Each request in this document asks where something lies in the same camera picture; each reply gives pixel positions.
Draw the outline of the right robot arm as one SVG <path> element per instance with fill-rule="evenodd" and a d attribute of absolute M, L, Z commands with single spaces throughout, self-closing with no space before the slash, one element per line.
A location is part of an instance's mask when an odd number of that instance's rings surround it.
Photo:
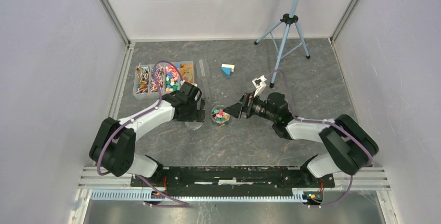
<path fill-rule="evenodd" d="M 301 182 L 315 186 L 323 176 L 336 172 L 355 175 L 372 164 L 378 153 L 377 143 L 347 114 L 331 120 L 309 120 L 290 112 L 285 95 L 271 93 L 262 100 L 255 93 L 245 93 L 239 102 L 224 108 L 235 118 L 258 116 L 272 122 L 276 135 L 287 140 L 322 143 L 326 154 L 316 155 L 304 163 Z"/>

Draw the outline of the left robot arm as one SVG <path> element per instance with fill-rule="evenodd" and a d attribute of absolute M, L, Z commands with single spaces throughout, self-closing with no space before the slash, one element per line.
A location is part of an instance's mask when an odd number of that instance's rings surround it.
<path fill-rule="evenodd" d="M 203 123 L 205 100 L 194 84 L 183 82 L 180 89 L 160 98 L 146 109 L 129 117 L 104 119 L 89 151 L 97 164 L 97 174 L 143 176 L 150 186 L 163 181 L 159 162 L 148 155 L 135 153 L 136 142 L 161 124 L 175 122 Z"/>

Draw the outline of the clear plastic scoop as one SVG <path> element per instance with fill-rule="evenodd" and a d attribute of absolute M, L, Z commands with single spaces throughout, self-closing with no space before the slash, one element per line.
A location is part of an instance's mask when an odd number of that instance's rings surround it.
<path fill-rule="evenodd" d="M 209 79 L 211 78 L 210 69 L 205 59 L 200 59 L 197 62 L 197 75 L 202 82 L 204 97 L 207 102 L 211 101 L 211 92 L 209 87 Z"/>

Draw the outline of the clear round dish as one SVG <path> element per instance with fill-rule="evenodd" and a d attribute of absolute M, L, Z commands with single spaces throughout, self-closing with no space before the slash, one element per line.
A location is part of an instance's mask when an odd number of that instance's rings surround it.
<path fill-rule="evenodd" d="M 210 113 L 211 119 L 219 125 L 225 125 L 230 120 L 230 115 L 225 112 L 224 105 L 215 106 Z"/>

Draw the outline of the round clear lid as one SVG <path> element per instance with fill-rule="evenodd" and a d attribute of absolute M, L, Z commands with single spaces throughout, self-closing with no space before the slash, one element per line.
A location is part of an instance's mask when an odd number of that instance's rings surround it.
<path fill-rule="evenodd" d="M 191 130 L 197 130 L 203 126 L 203 122 L 185 122 L 185 125 Z"/>

